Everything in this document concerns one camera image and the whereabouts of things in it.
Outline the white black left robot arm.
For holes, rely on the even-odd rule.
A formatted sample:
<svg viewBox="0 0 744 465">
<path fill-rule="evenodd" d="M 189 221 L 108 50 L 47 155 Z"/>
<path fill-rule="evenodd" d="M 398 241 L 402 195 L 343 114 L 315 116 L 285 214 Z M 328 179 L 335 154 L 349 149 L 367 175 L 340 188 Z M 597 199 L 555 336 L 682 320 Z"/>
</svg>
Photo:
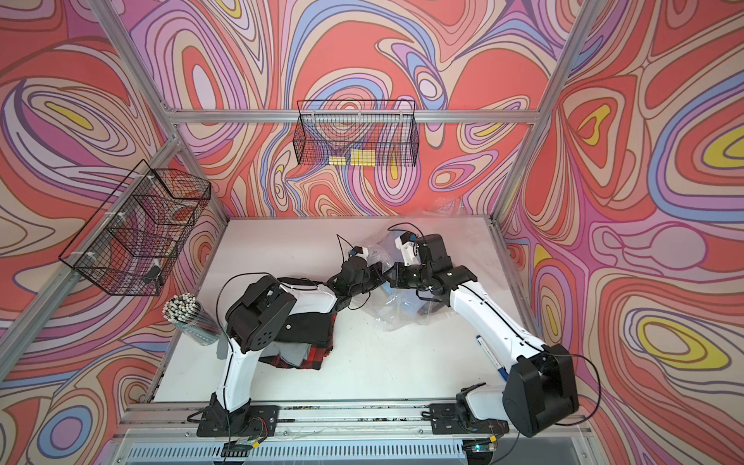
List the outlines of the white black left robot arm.
<svg viewBox="0 0 744 465">
<path fill-rule="evenodd" d="M 260 279 L 225 312 L 230 356 L 215 393 L 219 405 L 232 413 L 249 404 L 257 366 L 263 358 L 278 357 L 277 344 L 290 345 L 300 363 L 311 363 L 319 350 L 329 350 L 336 315 L 356 296 L 380 287 L 383 268 L 381 262 L 355 256 L 325 282 L 260 272 Z"/>
</svg>

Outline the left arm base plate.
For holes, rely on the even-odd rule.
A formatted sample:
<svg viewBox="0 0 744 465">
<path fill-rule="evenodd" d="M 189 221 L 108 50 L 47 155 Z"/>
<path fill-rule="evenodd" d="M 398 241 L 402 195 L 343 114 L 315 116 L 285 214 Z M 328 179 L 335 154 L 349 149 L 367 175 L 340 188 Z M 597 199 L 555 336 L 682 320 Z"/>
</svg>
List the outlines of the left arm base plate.
<svg viewBox="0 0 744 465">
<path fill-rule="evenodd" d="M 219 402 L 212 403 L 201 415 L 197 436 L 272 437 L 278 424 L 278 414 L 278 405 L 247 405 L 229 413 Z"/>
</svg>

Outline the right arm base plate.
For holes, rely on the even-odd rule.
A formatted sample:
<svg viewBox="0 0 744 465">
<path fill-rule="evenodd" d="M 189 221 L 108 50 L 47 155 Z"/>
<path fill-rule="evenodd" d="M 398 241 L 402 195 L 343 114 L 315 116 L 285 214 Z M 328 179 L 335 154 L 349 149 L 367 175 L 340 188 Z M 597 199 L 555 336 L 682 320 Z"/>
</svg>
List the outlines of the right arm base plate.
<svg viewBox="0 0 744 465">
<path fill-rule="evenodd" d="M 456 403 L 432 403 L 422 411 L 422 419 L 430 423 L 434 435 L 487 434 L 500 438 L 510 432 L 505 420 L 478 420 Z"/>
</svg>

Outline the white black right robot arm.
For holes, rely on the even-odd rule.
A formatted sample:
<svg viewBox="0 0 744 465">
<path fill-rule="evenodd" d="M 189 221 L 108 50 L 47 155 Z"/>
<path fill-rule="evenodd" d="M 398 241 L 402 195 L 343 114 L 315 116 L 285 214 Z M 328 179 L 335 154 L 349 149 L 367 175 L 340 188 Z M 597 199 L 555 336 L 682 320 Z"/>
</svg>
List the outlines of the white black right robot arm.
<svg viewBox="0 0 744 465">
<path fill-rule="evenodd" d="M 490 297 L 475 273 L 453 265 L 439 234 L 402 232 L 394 245 L 402 260 L 385 273 L 391 288 L 414 290 L 420 300 L 447 305 L 479 332 L 499 363 L 504 387 L 481 383 L 457 393 L 463 424 L 509 422 L 532 438 L 579 410 L 569 351 L 560 344 L 549 346 L 521 327 Z"/>
</svg>

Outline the grey shirt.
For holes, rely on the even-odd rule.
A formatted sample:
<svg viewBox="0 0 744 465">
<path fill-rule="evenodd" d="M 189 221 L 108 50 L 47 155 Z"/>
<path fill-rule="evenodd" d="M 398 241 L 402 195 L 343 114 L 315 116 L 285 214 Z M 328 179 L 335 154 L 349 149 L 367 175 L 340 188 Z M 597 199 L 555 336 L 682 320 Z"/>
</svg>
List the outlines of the grey shirt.
<svg viewBox="0 0 744 465">
<path fill-rule="evenodd" d="M 280 360 L 294 368 L 300 368 L 310 356 L 313 346 L 308 343 L 274 342 Z"/>
</svg>

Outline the red black plaid shirt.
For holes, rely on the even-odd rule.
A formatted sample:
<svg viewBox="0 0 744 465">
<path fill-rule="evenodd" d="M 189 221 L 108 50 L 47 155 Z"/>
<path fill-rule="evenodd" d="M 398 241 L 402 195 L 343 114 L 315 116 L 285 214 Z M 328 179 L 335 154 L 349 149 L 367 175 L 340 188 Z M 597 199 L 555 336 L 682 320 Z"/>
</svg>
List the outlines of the red black plaid shirt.
<svg viewBox="0 0 744 465">
<path fill-rule="evenodd" d="M 289 366 L 289 364 L 286 364 L 282 360 L 280 360 L 279 356 L 277 355 L 277 350 L 274 348 L 274 342 L 269 344 L 269 346 L 263 350 L 261 356 L 260 356 L 260 362 L 272 365 L 274 367 L 278 368 L 284 368 L 284 369 L 292 369 L 294 367 Z M 322 349 L 322 348 L 316 348 L 313 347 L 313 349 L 310 352 L 310 356 L 308 359 L 300 366 L 300 368 L 294 368 L 294 369 L 312 369 L 312 370 L 320 370 L 323 364 L 324 359 L 331 353 L 333 349 L 333 340 L 332 340 L 332 348 L 331 349 Z"/>
</svg>

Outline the clear plastic vacuum bag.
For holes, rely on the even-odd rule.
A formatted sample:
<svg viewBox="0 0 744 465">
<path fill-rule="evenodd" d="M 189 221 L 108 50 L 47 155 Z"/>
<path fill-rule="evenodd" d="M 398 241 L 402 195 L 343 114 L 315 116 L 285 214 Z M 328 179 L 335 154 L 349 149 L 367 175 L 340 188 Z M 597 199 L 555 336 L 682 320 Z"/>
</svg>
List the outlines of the clear plastic vacuum bag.
<svg viewBox="0 0 744 465">
<path fill-rule="evenodd" d="M 434 216 L 433 213 L 422 213 L 416 218 L 391 224 L 364 238 L 358 246 L 367 252 L 366 261 L 370 265 L 382 265 L 383 274 L 403 275 L 406 260 L 403 252 L 397 248 L 397 242 L 409 243 L 411 236 L 416 239 L 426 234 L 432 236 L 434 230 L 422 228 L 419 223 L 424 217 Z M 455 313 L 448 306 L 446 296 L 439 296 L 424 285 L 418 288 L 395 288 L 388 281 L 373 291 L 365 291 L 361 296 L 352 298 L 349 309 L 367 313 L 383 331 L 397 331 L 408 325 L 427 326 L 444 321 Z"/>
</svg>

